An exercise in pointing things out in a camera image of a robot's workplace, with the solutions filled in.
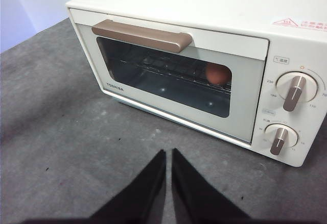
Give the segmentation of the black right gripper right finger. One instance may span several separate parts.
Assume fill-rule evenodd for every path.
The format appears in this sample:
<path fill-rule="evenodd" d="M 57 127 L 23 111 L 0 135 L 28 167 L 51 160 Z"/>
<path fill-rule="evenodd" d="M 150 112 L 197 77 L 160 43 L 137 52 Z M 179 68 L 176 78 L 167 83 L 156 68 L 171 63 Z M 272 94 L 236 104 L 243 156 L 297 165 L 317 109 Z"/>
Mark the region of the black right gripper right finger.
<path fill-rule="evenodd" d="M 216 190 L 178 150 L 172 150 L 172 193 L 178 223 L 254 221 Z"/>

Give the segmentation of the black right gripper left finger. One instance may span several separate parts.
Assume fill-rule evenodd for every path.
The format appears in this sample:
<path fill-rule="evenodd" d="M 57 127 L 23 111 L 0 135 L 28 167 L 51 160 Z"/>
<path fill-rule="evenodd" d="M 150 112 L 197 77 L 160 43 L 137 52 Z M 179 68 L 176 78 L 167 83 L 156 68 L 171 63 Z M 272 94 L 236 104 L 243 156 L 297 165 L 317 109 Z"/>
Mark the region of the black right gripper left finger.
<path fill-rule="evenodd" d="M 166 152 L 160 150 L 135 179 L 97 210 L 93 223 L 161 223 L 166 197 Z"/>

